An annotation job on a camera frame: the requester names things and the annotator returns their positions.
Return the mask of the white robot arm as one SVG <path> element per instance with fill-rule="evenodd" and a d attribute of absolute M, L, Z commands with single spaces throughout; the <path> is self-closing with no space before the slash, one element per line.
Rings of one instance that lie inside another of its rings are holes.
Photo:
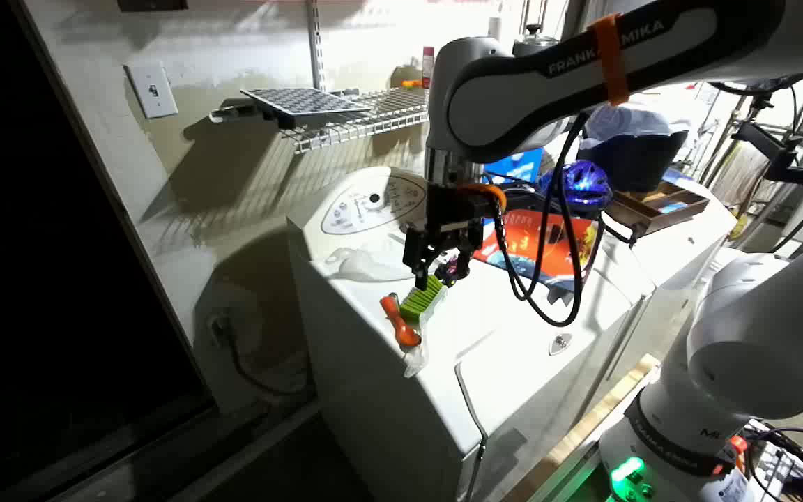
<path fill-rule="evenodd" d="M 676 82 L 761 85 L 803 72 L 803 0 L 646 0 L 529 57 L 486 36 L 441 48 L 430 98 L 426 220 L 402 262 L 478 248 L 500 202 L 469 170 L 529 144 L 549 124 Z M 706 478 L 752 415 L 803 414 L 803 255 L 768 274 L 741 259 L 706 296 L 664 373 L 628 409 L 628 439 L 662 471 Z"/>

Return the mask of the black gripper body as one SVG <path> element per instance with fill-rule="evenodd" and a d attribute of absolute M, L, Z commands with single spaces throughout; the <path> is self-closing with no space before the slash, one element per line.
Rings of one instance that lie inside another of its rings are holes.
<path fill-rule="evenodd" d="M 497 209 L 497 193 L 486 185 L 426 188 L 430 246 L 473 246 L 482 241 L 482 220 Z"/>

